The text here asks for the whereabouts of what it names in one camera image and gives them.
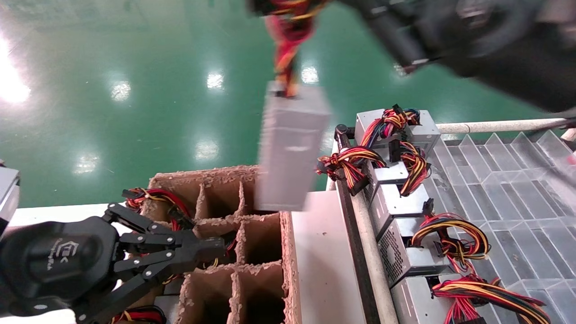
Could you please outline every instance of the wire bundle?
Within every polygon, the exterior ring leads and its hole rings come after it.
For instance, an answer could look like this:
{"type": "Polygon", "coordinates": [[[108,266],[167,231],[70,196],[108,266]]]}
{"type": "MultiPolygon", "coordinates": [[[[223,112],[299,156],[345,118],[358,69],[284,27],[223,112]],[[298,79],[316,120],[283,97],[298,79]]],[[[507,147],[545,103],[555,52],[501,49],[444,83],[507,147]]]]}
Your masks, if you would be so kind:
{"type": "Polygon", "coordinates": [[[133,188],[130,190],[125,190],[122,196],[126,197],[126,206],[137,213],[142,211],[142,205],[147,199],[169,203],[171,205],[171,209],[168,214],[171,218],[173,231],[179,231],[183,229],[182,224],[185,224],[185,227],[194,226],[193,222],[191,221],[192,217],[190,216],[190,212],[182,200],[180,200],[178,196],[171,193],[170,191],[163,189],[133,188]]]}
{"type": "Polygon", "coordinates": [[[432,295],[454,298],[444,324],[456,324],[478,318],[473,304],[491,303],[513,311],[525,324],[551,324],[542,310],[545,304],[537,299],[522,296],[499,286],[500,279],[487,282],[475,274],[456,280],[447,280],[432,287],[432,295]]]}
{"type": "Polygon", "coordinates": [[[491,246],[486,234],[476,225],[463,220],[456,214],[434,215],[430,213],[430,215],[426,215],[426,220],[412,237],[411,244],[420,246],[422,239],[432,232],[438,232],[442,253],[448,257],[457,273],[465,273],[469,270],[475,273],[474,266],[469,259],[485,259],[490,252],[491,246]],[[472,241],[450,238],[447,231],[449,227],[462,229],[472,238],[472,241]]]}
{"type": "Polygon", "coordinates": [[[166,324],[166,315],[164,315],[164,312],[158,306],[142,306],[129,308],[117,316],[114,316],[110,324],[120,321],[166,324]]]}
{"type": "Polygon", "coordinates": [[[408,178],[400,189],[400,195],[407,197],[428,177],[429,164],[424,151],[409,142],[400,141],[400,159],[408,170],[408,178]]]}
{"type": "Polygon", "coordinates": [[[402,111],[400,106],[394,105],[394,108],[384,110],[381,118],[375,119],[368,125],[360,142],[360,146],[370,148],[378,135],[380,135],[381,138],[386,138],[404,129],[406,125],[419,124],[420,112],[418,110],[408,108],[402,111]]]}
{"type": "Polygon", "coordinates": [[[386,167],[386,163],[378,153],[366,147],[355,146],[342,153],[334,153],[331,156],[319,157],[316,173],[327,174],[330,179],[336,181],[340,180],[336,171],[338,169],[343,169],[348,189],[359,191],[355,186],[366,178],[360,170],[360,164],[363,163],[364,159],[373,161],[376,163],[378,168],[386,167]]]}
{"type": "Polygon", "coordinates": [[[232,250],[234,249],[234,247],[236,246],[236,231],[233,231],[233,235],[234,235],[234,239],[226,246],[226,258],[224,259],[224,262],[222,263],[221,260],[219,260],[218,258],[214,259],[214,262],[204,262],[202,263],[202,269],[208,269],[208,267],[210,266],[218,266],[218,264],[227,264],[227,263],[232,263],[235,262],[235,259],[232,258],[231,253],[233,252],[232,250]]]}
{"type": "Polygon", "coordinates": [[[310,38],[313,18],[328,0],[271,0],[275,10],[266,19],[268,33],[276,43],[274,70],[282,87],[280,96],[294,97],[297,92],[295,70],[298,47],[310,38]]]}

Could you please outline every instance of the white pipe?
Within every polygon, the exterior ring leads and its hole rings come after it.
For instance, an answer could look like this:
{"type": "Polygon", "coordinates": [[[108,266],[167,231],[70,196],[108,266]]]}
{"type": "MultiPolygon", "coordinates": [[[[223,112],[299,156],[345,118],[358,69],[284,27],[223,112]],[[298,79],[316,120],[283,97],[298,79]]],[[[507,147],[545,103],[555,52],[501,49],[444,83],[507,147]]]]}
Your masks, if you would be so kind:
{"type": "Polygon", "coordinates": [[[496,131],[536,130],[563,118],[498,120],[495,122],[446,123],[436,124],[441,134],[492,133],[496,131]]]}
{"type": "Polygon", "coordinates": [[[568,142],[576,141],[576,129],[571,128],[562,134],[562,139],[568,142]]]}
{"type": "Polygon", "coordinates": [[[380,323],[398,324],[398,317],[396,316],[392,295],[388,287],[388,279],[386,278],[386,273],[384,272],[384,267],[379,257],[380,253],[378,252],[376,237],[372,229],[372,223],[370,222],[366,200],[361,194],[350,198],[352,199],[352,207],[356,215],[356,223],[358,224],[360,241],[362,242],[364,256],[366,257],[366,266],[368,266],[368,275],[372,283],[380,323]]]}

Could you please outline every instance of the cardboard box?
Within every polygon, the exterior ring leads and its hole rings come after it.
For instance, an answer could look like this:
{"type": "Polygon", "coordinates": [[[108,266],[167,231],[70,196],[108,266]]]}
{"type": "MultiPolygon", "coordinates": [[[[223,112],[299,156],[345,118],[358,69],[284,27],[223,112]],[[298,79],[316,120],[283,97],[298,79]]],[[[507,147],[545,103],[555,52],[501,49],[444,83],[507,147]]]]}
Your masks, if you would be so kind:
{"type": "MultiPolygon", "coordinates": [[[[291,215],[255,210],[257,171],[238,166],[157,174],[150,180],[149,188],[183,200],[200,238],[237,231],[235,263],[185,274],[176,324],[301,323],[291,215]]],[[[167,210],[167,204],[148,200],[142,214],[166,222],[167,210]]],[[[159,294],[153,291],[137,305],[152,304],[159,294]]]]}

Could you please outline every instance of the ventilation grille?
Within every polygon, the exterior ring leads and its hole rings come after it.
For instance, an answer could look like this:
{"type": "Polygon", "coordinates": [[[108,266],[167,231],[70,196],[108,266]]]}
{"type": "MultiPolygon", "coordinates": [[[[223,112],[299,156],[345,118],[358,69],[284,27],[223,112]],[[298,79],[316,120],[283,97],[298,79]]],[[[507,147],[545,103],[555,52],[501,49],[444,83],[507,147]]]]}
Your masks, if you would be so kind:
{"type": "Polygon", "coordinates": [[[390,226],[384,235],[378,241],[378,248],[380,249],[380,257],[382,264],[386,267],[386,274],[388,275],[388,284],[391,286],[398,279],[402,277],[404,271],[402,265],[404,260],[400,255],[400,246],[395,239],[396,232],[393,226],[390,226]]]}

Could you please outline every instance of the silver power supply unit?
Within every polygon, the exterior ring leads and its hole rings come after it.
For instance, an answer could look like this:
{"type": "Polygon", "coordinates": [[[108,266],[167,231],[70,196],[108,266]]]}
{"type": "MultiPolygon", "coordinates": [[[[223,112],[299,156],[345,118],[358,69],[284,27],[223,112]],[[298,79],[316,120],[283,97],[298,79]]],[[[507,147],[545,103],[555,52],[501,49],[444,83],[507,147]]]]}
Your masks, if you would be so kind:
{"type": "Polygon", "coordinates": [[[450,262],[434,243],[440,241],[437,233],[422,239],[421,247],[407,247],[422,221],[423,218],[396,218],[378,241],[390,287],[405,277],[440,274],[449,270],[450,262]]]}
{"type": "MultiPolygon", "coordinates": [[[[386,159],[386,150],[375,151],[386,159]]],[[[362,169],[370,181],[364,188],[364,195],[376,241],[380,240],[394,218],[423,217],[424,203],[429,198],[424,186],[419,186],[407,197],[400,196],[399,186],[406,181],[408,170],[402,161],[387,164],[388,168],[374,168],[372,163],[366,163],[362,169]]]]}
{"type": "MultiPolygon", "coordinates": [[[[439,276],[407,277],[390,290],[399,324],[441,324],[454,300],[451,298],[432,298],[430,288],[446,280],[461,278],[459,274],[441,274],[439,276]]],[[[478,314],[487,323],[498,323],[494,309],[490,305],[476,308],[478,314]]]]}
{"type": "Polygon", "coordinates": [[[298,97],[277,97],[268,84],[260,135],[256,180],[256,209],[304,209],[316,181],[313,170],[330,121],[329,102],[318,86],[300,86],[298,97]]]}
{"type": "MultiPolygon", "coordinates": [[[[360,142],[366,128],[375,120],[382,118],[383,109],[360,112],[356,115],[356,129],[354,138],[360,142]]],[[[430,116],[428,110],[420,110],[420,125],[409,126],[408,141],[414,146],[422,148],[426,155],[432,152],[432,148],[440,139],[440,131],[430,116]]],[[[378,136],[372,145],[372,149],[387,148],[388,144],[378,136]]]]}

